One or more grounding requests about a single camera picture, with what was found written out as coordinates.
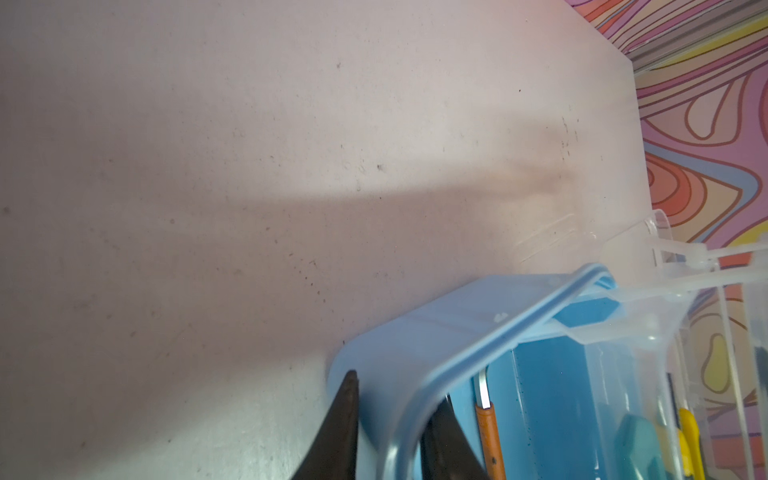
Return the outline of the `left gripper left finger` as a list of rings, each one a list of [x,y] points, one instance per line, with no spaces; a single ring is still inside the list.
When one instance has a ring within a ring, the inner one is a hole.
[[[356,478],[359,379],[349,370],[293,479]]]

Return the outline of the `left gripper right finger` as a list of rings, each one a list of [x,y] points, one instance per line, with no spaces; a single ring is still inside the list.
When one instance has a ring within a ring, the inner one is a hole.
[[[423,479],[488,479],[474,455],[454,414],[444,398],[430,417],[420,440]]]

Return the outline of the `blue plastic tool box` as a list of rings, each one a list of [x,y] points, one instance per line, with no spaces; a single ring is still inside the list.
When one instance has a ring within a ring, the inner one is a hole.
[[[653,410],[661,316],[602,265],[475,280],[348,341],[328,388],[360,381],[365,479],[417,479],[418,443],[443,400],[472,453],[473,387],[487,381],[511,479],[616,479],[626,416]]]

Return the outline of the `teal utility knife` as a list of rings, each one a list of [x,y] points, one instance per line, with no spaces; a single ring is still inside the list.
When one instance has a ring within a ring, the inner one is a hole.
[[[656,427],[646,418],[625,415],[616,433],[614,448],[619,479],[667,478]]]

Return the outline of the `yellow black utility knife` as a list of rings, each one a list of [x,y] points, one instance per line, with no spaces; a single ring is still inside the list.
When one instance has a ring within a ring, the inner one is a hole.
[[[701,453],[701,434],[695,416],[690,410],[678,406],[673,376],[671,373],[667,373],[666,377],[680,443],[683,477],[685,479],[706,480],[706,470]]]

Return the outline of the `clear tool box lid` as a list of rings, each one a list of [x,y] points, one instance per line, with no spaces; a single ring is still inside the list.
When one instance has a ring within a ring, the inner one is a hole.
[[[685,479],[667,373],[695,416],[707,479],[767,475],[767,243],[711,249],[674,237],[656,210],[609,239],[600,258],[619,290],[649,299],[664,345],[640,415],[655,427],[666,479]]]

